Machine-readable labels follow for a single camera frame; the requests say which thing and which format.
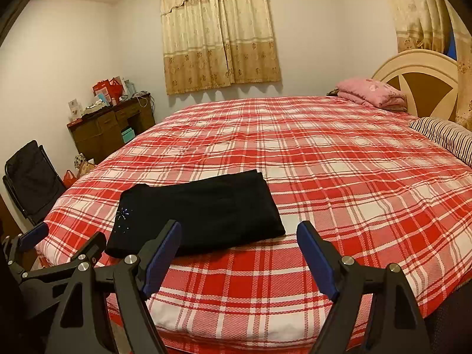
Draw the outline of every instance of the silver bolt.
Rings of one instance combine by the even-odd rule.
[[[390,269],[390,271],[392,271],[394,273],[399,273],[402,270],[402,268],[396,263],[391,263],[389,265],[389,269]]]
[[[78,267],[80,271],[86,271],[90,264],[88,262],[82,262]]]
[[[128,265],[132,265],[133,263],[135,263],[136,261],[138,260],[138,257],[136,257],[134,254],[130,254],[130,255],[127,255],[124,259],[124,261],[128,264]]]
[[[345,264],[346,266],[351,266],[354,264],[354,258],[352,258],[350,255],[345,255],[343,258],[341,258],[341,262]]]

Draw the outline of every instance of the blue gripper pad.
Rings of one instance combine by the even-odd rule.
[[[298,246],[303,257],[305,257],[305,261],[310,268],[319,291],[327,295],[329,299],[335,300],[339,292],[336,288],[334,271],[323,254],[322,248],[315,241],[313,232],[316,233],[311,223],[307,221],[301,222],[296,231]]]
[[[180,246],[181,239],[182,227],[178,222],[174,222],[147,267],[146,282],[142,288],[142,292],[147,298],[149,298],[151,294],[159,291],[160,285],[162,284],[162,281],[167,274],[167,270],[169,269],[169,266],[177,253],[177,249]]]
[[[29,232],[23,234],[20,237],[18,250],[22,252],[26,252],[34,248],[39,242],[41,242],[44,238],[46,238],[49,234],[49,227],[48,224],[45,222],[41,222]]]

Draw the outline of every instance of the pink folded quilt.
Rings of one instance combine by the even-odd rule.
[[[352,94],[352,93],[339,91],[337,96],[342,97],[344,99],[348,99],[349,101],[355,102],[356,104],[359,104],[359,105],[362,105],[362,106],[376,107],[376,106],[372,105],[369,101],[366,101],[365,99],[363,99],[363,98],[361,98],[361,97],[359,97],[355,94]],[[401,104],[386,105],[386,106],[383,106],[380,109],[389,110],[391,112],[406,112],[407,111],[407,108],[404,104],[404,101]]]
[[[360,103],[365,106],[375,106],[384,109],[391,105],[401,105],[407,107],[407,95],[395,89],[394,87],[371,79],[352,78],[340,82],[336,86],[341,92],[350,93],[357,96],[362,101],[366,101],[370,105]]]

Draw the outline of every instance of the teal box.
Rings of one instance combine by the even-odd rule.
[[[135,131],[132,128],[121,132],[121,135],[123,136],[124,143],[130,142],[134,137],[136,137]]]

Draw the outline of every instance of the plaid blanket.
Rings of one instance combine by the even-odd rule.
[[[331,303],[296,243],[302,220],[360,264],[399,263],[426,316],[472,263],[472,169],[408,128],[412,119],[327,97],[188,107],[68,189],[46,218],[50,235],[39,252],[57,265],[97,230],[109,235],[120,193],[136,183],[258,169],[287,235],[175,259],[148,301],[166,345],[192,353],[305,353]],[[110,262],[103,255],[99,264]],[[352,344],[362,339],[369,302],[365,296]],[[108,303],[116,317],[116,299]]]

